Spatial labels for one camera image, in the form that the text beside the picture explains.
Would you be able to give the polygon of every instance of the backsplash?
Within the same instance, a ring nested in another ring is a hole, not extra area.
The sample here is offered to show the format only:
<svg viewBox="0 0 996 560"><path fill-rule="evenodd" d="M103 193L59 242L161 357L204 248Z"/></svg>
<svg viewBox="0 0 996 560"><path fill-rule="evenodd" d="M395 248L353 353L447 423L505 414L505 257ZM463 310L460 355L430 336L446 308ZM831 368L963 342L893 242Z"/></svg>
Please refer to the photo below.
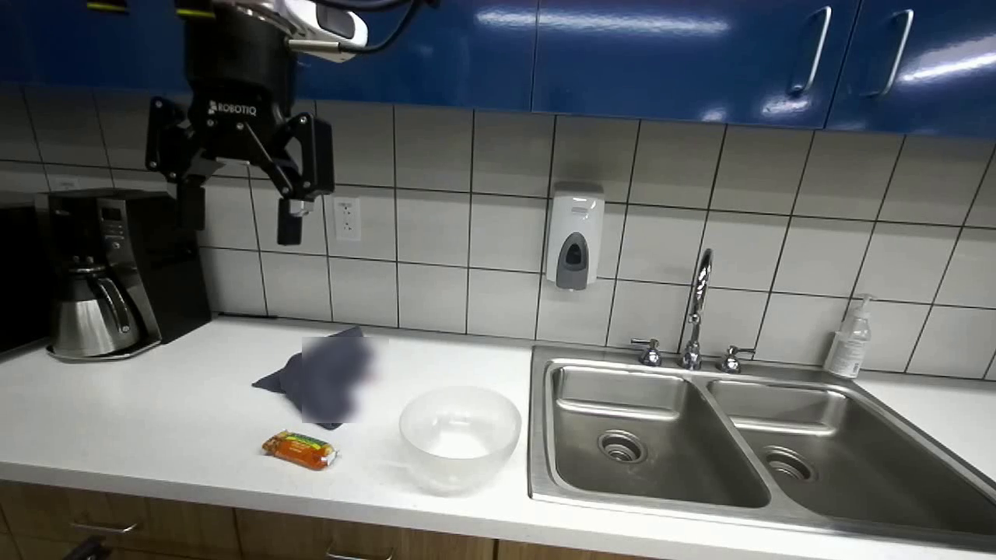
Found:
<svg viewBox="0 0 996 560"><path fill-rule="evenodd" d="M818 364L871 291L865 368L996 379L993 144L298 104L337 131L337 193L278 245L278 191L209 185L215 310L575 344L677 348L716 251L705 353ZM0 88L0 191L165 191L146 101ZM607 195L602 279L543 279L547 193Z"/></svg>

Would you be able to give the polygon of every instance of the white bowl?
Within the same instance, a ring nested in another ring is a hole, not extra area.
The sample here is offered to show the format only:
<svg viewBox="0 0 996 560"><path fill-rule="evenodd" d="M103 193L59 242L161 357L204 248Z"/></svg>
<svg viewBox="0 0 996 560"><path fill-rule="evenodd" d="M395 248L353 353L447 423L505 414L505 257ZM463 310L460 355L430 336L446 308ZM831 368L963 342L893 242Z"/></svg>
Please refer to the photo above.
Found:
<svg viewBox="0 0 996 560"><path fill-rule="evenodd" d="M433 496L490 482L520 440L520 412L498 392L450 386L414 398L400 419L412 474Z"/></svg>

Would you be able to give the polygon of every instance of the robotic hand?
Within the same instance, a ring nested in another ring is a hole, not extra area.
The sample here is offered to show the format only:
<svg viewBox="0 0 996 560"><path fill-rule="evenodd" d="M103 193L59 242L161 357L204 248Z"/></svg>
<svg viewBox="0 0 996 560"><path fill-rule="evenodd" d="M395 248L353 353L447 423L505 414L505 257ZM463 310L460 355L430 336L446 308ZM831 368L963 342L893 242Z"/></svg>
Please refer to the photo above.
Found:
<svg viewBox="0 0 996 560"><path fill-rule="evenodd" d="M395 32L366 47L358 13L404 7ZM349 61L387 50L436 0L178 0L186 21L191 108L154 97L146 167L178 185L184 221L204 228L204 185L219 158L263 167L279 191L278 242L301 242L314 195L334 193L334 127L292 112L296 53Z"/></svg>

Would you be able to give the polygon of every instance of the sink drain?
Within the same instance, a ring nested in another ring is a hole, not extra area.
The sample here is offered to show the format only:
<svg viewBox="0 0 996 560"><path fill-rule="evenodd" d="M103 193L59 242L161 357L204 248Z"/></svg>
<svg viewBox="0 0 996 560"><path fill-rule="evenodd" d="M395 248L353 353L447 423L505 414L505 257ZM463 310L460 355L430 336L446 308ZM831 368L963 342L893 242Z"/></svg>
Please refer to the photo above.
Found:
<svg viewBox="0 0 996 560"><path fill-rule="evenodd" d="M786 478L815 478L812 468L794 447L773 446L765 463L775 477Z"/></svg>
<svg viewBox="0 0 996 560"><path fill-rule="evenodd" d="M642 463L647 457L646 441L628 429L607 429L602 437L602 453L615 463Z"/></svg>

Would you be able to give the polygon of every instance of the double sink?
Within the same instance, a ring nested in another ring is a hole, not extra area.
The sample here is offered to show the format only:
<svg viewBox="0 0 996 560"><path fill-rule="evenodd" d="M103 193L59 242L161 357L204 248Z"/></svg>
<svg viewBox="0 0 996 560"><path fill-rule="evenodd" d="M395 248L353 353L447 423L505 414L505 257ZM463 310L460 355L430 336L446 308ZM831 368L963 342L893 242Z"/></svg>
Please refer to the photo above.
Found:
<svg viewBox="0 0 996 560"><path fill-rule="evenodd" d="M540 500L996 552L996 489L826 373L532 357Z"/></svg>

